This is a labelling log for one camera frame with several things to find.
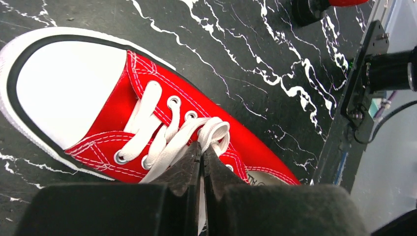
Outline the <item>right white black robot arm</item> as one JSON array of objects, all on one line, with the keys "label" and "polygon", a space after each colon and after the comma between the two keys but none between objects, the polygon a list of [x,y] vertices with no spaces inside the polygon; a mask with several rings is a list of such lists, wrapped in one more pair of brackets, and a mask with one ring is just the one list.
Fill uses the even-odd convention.
[{"label": "right white black robot arm", "polygon": [[365,61],[365,78],[371,93],[417,90],[417,49],[372,55]]}]

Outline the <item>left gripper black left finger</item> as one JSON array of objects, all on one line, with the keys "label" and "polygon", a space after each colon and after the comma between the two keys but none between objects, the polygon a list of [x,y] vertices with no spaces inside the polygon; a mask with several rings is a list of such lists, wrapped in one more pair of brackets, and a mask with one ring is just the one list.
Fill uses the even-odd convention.
[{"label": "left gripper black left finger", "polygon": [[196,236],[202,150],[149,183],[72,183],[40,190],[17,236]]}]

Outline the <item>white shoelace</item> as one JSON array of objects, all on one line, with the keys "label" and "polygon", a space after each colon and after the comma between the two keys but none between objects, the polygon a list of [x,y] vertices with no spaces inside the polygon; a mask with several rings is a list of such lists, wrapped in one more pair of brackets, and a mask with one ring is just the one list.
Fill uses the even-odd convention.
[{"label": "white shoelace", "polygon": [[150,183],[177,163],[188,147],[192,135],[202,151],[213,148],[215,154],[224,154],[230,143],[230,124],[219,117],[200,118],[196,111],[181,114],[181,99],[176,95],[167,98],[167,108],[172,113],[171,122],[163,124],[155,115],[162,98],[162,86],[149,81],[138,99],[124,128],[132,138],[114,153],[114,162],[125,165],[136,158],[148,173],[142,183]]}]

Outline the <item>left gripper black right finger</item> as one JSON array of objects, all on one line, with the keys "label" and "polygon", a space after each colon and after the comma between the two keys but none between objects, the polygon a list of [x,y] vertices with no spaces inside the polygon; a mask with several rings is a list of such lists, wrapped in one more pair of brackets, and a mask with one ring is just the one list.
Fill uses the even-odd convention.
[{"label": "left gripper black right finger", "polygon": [[209,236],[366,236],[342,187],[245,183],[212,148],[202,154]]}]

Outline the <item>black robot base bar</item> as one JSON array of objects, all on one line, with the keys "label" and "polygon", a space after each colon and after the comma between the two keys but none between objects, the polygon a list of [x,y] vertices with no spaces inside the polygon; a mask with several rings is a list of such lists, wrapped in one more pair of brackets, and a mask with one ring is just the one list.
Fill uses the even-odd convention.
[{"label": "black robot base bar", "polygon": [[351,191],[366,150],[366,145],[356,142],[354,135],[368,139],[374,125],[369,114],[372,98],[365,77],[365,61],[373,55],[386,53],[388,47],[388,36],[381,21],[370,22],[357,55],[350,63],[346,88],[310,185],[336,184]]}]

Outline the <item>red canvas sneaker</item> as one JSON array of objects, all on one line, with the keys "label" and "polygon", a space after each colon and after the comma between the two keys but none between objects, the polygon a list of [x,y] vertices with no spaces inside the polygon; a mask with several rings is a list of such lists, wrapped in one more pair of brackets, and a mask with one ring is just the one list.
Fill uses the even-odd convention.
[{"label": "red canvas sneaker", "polygon": [[132,135],[124,128],[149,81],[162,86],[155,115],[171,122],[167,98],[181,114],[219,117],[230,124],[220,161],[250,184],[299,181],[244,125],[212,102],[161,58],[142,47],[93,30],[55,27],[24,33],[0,52],[0,110],[24,136],[66,166],[128,183],[148,173],[141,160],[119,165],[114,153]]}]

